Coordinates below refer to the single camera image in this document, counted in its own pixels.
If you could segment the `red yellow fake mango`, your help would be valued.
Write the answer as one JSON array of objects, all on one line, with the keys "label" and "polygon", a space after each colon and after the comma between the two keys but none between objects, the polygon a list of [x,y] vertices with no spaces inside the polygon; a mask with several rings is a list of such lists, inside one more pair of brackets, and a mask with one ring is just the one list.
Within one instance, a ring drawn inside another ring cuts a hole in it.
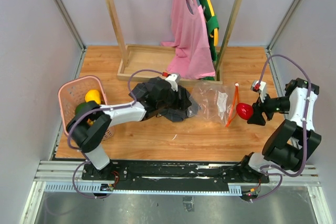
[{"label": "red yellow fake mango", "polygon": [[248,121],[253,113],[254,113],[254,109],[251,105],[246,104],[246,103],[238,103],[236,105],[236,112],[239,115],[240,118]]}]

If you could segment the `clear zip top bag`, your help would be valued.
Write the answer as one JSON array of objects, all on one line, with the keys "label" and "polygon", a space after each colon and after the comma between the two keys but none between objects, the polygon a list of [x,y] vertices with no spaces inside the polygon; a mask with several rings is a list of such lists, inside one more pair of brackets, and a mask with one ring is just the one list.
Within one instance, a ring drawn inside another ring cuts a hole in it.
[{"label": "clear zip top bag", "polygon": [[240,101],[238,83],[225,86],[201,81],[194,86],[191,96],[202,107],[197,116],[203,120],[229,127],[237,115],[236,105]]}]

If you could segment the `yellow fake lemon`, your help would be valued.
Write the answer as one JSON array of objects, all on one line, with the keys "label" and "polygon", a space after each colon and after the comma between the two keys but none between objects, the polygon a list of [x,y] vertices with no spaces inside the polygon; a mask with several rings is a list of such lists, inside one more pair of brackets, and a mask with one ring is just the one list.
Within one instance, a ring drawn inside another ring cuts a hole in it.
[{"label": "yellow fake lemon", "polygon": [[96,89],[89,90],[85,95],[85,102],[94,101],[96,104],[101,104],[101,93]]}]

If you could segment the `dark green fake lime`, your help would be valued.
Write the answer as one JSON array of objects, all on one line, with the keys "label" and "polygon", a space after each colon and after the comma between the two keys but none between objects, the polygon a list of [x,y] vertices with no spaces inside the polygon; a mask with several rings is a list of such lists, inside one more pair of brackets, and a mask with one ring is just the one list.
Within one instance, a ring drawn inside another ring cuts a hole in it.
[{"label": "dark green fake lime", "polygon": [[83,102],[75,108],[75,115],[82,115],[90,110],[90,104],[88,102]]}]

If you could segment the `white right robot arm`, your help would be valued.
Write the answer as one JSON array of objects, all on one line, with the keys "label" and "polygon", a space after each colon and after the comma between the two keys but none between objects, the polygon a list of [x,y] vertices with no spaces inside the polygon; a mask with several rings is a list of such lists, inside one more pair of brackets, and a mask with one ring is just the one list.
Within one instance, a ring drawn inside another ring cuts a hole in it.
[{"label": "white right robot arm", "polygon": [[244,182],[262,178],[260,167],[278,165],[284,171],[297,172],[304,159],[308,159],[321,143],[321,135],[313,126],[314,103],[320,88],[297,78],[285,87],[285,96],[271,98],[266,83],[255,80],[251,89],[259,94],[252,105],[239,103],[237,114],[247,124],[264,126],[275,113],[287,114],[267,140],[262,152],[244,156],[238,168],[238,177]]}]

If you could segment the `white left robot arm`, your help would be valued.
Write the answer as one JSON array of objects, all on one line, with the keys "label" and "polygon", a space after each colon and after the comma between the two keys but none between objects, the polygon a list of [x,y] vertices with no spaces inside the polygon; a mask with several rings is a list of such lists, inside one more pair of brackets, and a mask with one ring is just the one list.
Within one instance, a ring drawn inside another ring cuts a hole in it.
[{"label": "white left robot arm", "polygon": [[183,121],[188,118],[189,109],[200,109],[191,94],[172,77],[156,77],[138,83],[129,95],[133,102],[124,104],[86,102],[66,126],[68,135],[102,180],[112,175],[110,158],[101,144],[110,127],[146,121],[158,115],[171,121]]}]

